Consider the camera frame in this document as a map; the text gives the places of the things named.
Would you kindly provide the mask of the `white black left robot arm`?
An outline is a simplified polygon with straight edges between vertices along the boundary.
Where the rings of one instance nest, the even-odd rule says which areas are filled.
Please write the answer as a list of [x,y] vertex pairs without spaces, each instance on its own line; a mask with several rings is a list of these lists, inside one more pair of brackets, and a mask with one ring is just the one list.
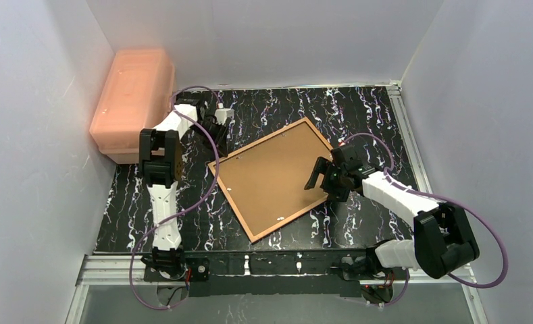
[[182,244],[178,218],[196,209],[209,195],[207,192],[199,202],[184,211],[177,211],[177,187],[182,177],[181,139],[191,128],[195,128],[213,151],[215,165],[228,156],[226,137],[228,122],[234,117],[234,110],[225,108],[221,101],[217,109],[207,112],[205,99],[179,99],[170,113],[152,128],[144,128],[139,135],[138,171],[147,186],[151,202],[154,229],[153,251],[175,251]]

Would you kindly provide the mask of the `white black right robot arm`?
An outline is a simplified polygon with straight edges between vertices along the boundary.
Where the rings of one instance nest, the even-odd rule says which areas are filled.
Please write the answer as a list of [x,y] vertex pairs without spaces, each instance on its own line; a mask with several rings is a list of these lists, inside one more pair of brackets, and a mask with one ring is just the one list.
[[317,158],[305,189],[319,187],[328,200],[341,203],[356,192],[392,211],[413,231],[411,240],[383,240],[367,248],[363,259],[367,271],[403,267],[439,279],[480,256],[463,208],[412,194],[383,169],[364,163],[351,144],[330,154],[331,159]]

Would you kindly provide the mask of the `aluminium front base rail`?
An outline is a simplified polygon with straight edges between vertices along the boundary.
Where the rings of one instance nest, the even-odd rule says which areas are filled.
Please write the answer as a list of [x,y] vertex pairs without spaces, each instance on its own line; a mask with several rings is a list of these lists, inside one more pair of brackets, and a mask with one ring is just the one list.
[[373,279],[346,281],[335,252],[205,253],[210,271],[189,289],[128,255],[85,258],[68,323],[486,323],[477,291],[445,277],[397,271],[395,304],[363,298]]

